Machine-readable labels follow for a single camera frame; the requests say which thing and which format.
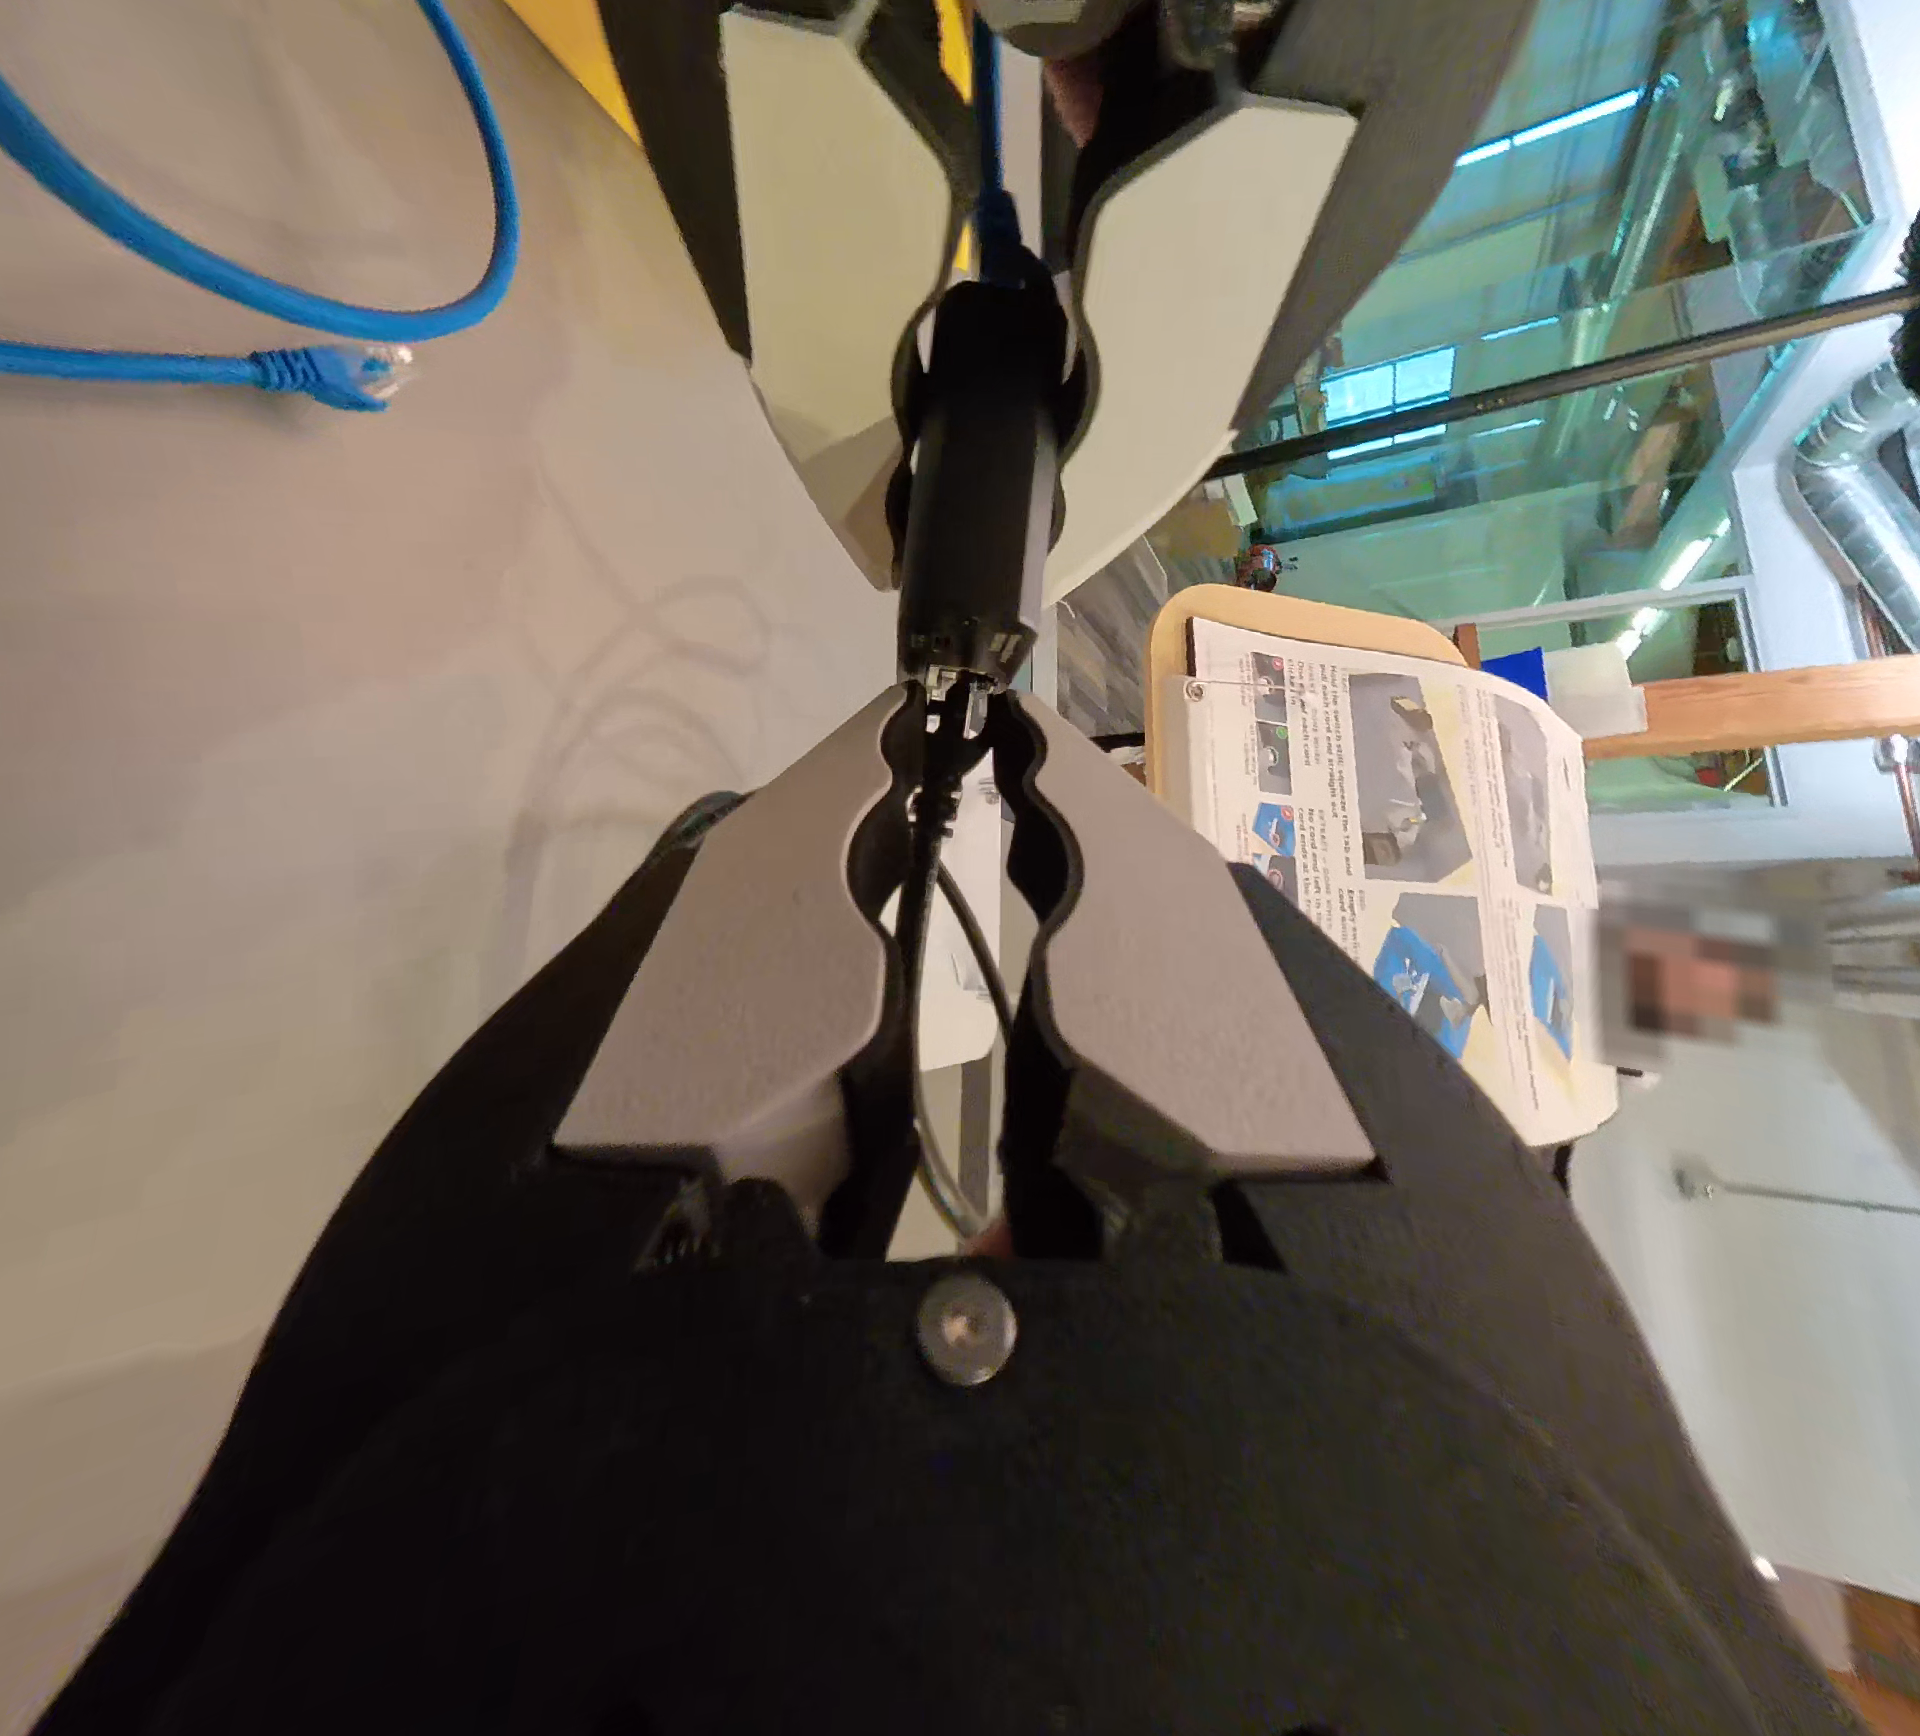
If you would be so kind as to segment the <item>wooden pillar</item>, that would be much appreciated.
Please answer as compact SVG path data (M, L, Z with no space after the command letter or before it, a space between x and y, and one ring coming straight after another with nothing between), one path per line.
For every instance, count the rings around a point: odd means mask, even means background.
M1523 678L1477 668L1499 697L1526 697L1582 737L1590 765L1914 738L1918 659L1728 673L1636 684L1615 645L1542 653Z

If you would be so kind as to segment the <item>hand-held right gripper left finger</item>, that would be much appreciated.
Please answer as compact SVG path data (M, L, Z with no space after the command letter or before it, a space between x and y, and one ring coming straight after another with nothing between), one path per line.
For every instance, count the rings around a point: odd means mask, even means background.
M884 935L853 832L894 788L874 697L699 842L553 1133L569 1155L709 1163L827 1197L851 1170L840 1075L877 1035Z

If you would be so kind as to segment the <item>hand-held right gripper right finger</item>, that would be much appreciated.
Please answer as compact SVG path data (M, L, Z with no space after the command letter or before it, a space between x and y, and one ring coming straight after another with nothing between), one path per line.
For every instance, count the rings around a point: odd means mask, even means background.
M1007 1213L1166 1185L1347 1181L1378 1152L1214 847L1023 693L990 706L1035 933L999 1139Z

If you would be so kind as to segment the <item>wooden instruction board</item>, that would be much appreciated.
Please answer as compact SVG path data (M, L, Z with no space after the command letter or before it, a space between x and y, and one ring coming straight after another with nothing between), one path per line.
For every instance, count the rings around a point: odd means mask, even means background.
M1600 1038L1586 761L1425 622L1206 584L1145 645L1145 782L1275 887L1523 1144L1619 1104Z

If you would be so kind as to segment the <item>silver ventilation duct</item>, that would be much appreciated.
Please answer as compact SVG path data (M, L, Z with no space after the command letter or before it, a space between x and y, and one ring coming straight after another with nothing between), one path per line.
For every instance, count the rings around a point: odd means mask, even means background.
M1918 509L1879 463L1918 403L1886 356L1792 440L1790 485L1834 560L1907 654L1918 653Z

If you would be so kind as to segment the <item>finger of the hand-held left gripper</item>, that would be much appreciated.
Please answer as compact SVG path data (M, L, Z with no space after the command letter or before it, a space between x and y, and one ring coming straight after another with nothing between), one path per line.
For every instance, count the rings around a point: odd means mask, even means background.
M1046 605L1103 570L1228 452L1355 130L1336 108L1240 94L1088 207L1069 275L1085 408L1063 457Z
M947 287L947 166L853 20L732 9L720 50L750 382L812 509L887 590L899 358Z

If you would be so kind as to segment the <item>white board stand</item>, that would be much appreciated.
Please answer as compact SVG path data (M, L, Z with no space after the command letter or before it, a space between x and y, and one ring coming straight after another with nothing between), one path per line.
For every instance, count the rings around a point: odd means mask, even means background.
M972 912L988 958L999 961L1001 806L985 763L965 776L941 869ZM963 1067L991 1052L997 1020L988 978L939 890L923 939L918 1064L923 1075Z

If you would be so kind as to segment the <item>black network switch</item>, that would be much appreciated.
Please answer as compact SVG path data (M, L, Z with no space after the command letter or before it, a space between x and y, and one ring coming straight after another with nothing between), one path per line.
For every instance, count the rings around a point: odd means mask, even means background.
M892 491L898 670L929 706L1010 689L1040 638L1075 405L1047 275L941 294Z

